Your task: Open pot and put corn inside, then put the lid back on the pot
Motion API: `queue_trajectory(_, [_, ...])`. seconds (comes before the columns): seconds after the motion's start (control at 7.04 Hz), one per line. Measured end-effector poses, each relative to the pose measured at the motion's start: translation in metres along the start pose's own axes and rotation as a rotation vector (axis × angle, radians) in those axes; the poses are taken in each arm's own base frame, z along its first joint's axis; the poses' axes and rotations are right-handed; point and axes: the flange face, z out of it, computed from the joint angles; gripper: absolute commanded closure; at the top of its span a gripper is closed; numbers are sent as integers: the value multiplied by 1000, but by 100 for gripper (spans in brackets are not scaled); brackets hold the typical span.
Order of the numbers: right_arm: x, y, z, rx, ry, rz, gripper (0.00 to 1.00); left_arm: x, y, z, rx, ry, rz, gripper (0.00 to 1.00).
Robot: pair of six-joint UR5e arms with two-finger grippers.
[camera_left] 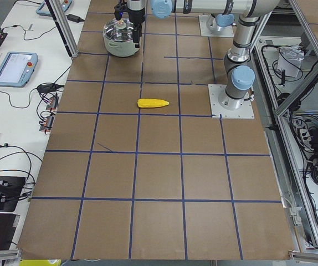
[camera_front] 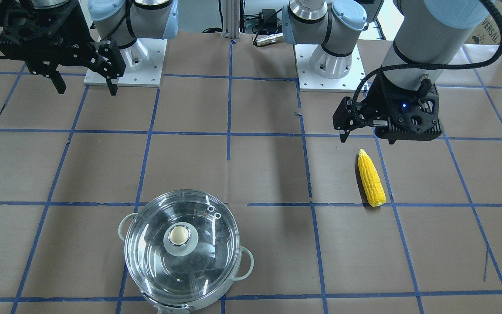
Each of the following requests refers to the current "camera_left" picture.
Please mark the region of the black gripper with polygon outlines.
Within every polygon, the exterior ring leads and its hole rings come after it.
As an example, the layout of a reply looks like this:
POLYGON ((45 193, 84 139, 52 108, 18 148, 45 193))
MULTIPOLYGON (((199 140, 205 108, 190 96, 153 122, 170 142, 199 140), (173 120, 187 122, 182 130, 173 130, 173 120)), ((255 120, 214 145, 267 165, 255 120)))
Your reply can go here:
POLYGON ((129 20, 134 25, 132 31, 132 40, 135 48, 140 47, 140 38, 142 36, 142 23, 145 21, 145 8, 141 10, 131 10, 127 9, 129 14, 129 20))

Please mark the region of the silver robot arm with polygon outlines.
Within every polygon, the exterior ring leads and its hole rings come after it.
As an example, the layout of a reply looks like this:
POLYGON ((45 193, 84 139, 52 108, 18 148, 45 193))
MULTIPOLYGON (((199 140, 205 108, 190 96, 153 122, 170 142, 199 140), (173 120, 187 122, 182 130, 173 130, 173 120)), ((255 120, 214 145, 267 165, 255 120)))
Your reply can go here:
POLYGON ((151 1, 150 9, 157 18, 166 18, 172 13, 238 14, 239 21, 228 57, 235 62, 247 60, 254 29, 260 17, 270 13, 278 1, 151 1))
POLYGON ((255 14, 256 8, 257 1, 247 1, 245 5, 242 1, 227 1, 225 10, 216 16, 217 26, 224 27, 234 14, 239 15, 232 46, 224 58, 228 82, 225 91, 219 95, 220 104, 227 110, 236 110, 243 105, 245 94, 255 80, 255 73, 246 62, 260 18, 255 14))

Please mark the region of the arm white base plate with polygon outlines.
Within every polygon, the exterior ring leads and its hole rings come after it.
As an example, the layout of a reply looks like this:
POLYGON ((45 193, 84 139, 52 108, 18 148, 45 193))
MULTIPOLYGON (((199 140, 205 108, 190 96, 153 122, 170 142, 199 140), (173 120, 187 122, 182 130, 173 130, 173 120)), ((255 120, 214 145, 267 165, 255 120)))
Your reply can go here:
POLYGON ((199 15, 201 36, 233 38, 233 14, 202 14, 199 15))
POLYGON ((225 93, 224 84, 209 84, 211 115, 215 119, 254 119, 252 102, 246 92, 242 99, 232 99, 225 93))

